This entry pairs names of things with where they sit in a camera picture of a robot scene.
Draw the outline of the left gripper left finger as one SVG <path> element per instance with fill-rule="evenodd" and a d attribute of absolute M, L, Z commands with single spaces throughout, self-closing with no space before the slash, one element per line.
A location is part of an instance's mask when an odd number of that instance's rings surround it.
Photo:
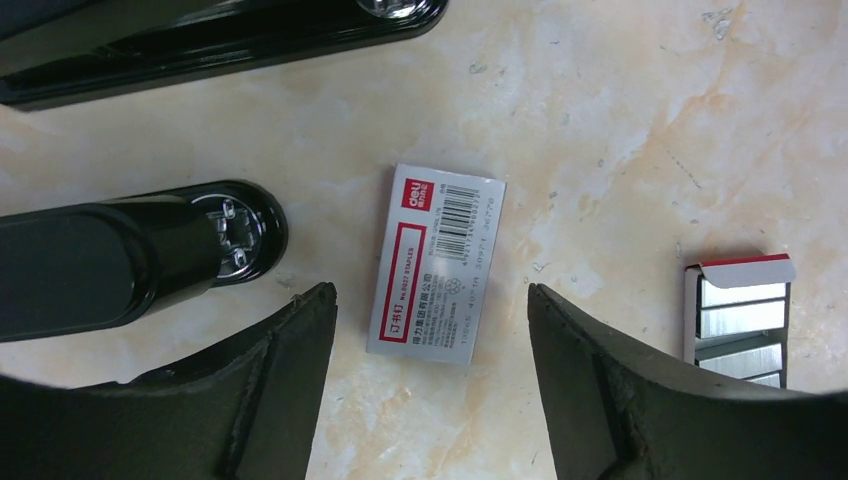
<path fill-rule="evenodd" d="M 337 319 L 320 283 L 126 384 L 1 381 L 5 479 L 302 479 Z"/>

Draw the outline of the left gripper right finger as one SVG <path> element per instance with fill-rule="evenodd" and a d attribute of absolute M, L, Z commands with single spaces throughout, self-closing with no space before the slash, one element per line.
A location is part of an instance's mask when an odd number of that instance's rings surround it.
<path fill-rule="evenodd" d="M 543 284 L 527 318 L 561 479 L 843 479 L 847 395 L 699 369 Z"/>

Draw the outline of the tray of staple strips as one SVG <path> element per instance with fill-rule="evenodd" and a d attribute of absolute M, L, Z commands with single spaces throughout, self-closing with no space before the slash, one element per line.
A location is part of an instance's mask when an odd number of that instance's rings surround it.
<path fill-rule="evenodd" d="M 727 377 L 785 389 L 796 275 L 786 253 L 687 266 L 682 360 Z"/>

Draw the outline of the black stapler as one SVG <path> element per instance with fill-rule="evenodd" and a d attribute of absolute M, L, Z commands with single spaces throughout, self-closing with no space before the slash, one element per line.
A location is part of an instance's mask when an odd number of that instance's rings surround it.
<path fill-rule="evenodd" d="M 415 38 L 444 1 L 5 1 L 1 102 L 36 111 Z"/>
<path fill-rule="evenodd" d="M 1 220 L 1 338 L 128 325 L 273 269 L 289 239 L 264 188 L 221 180 Z"/>

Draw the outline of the red white staple box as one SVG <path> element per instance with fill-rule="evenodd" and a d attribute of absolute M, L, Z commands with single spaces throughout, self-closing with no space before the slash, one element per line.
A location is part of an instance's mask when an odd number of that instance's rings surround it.
<path fill-rule="evenodd" d="M 507 185 L 399 164 L 366 351 L 468 365 Z"/>

